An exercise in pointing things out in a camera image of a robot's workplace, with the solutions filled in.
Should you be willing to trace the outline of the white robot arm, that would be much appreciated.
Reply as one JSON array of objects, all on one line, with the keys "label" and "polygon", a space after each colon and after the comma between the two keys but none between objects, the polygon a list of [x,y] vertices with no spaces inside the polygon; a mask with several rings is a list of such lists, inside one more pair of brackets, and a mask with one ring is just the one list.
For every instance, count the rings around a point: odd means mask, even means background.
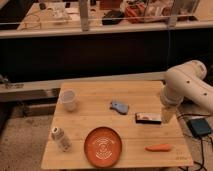
[{"label": "white robot arm", "polygon": [[168,123],[185,98],[213,114],[213,86],[203,81],[206,66],[191,60],[169,68],[164,73],[165,85],[160,91],[162,121]]}]

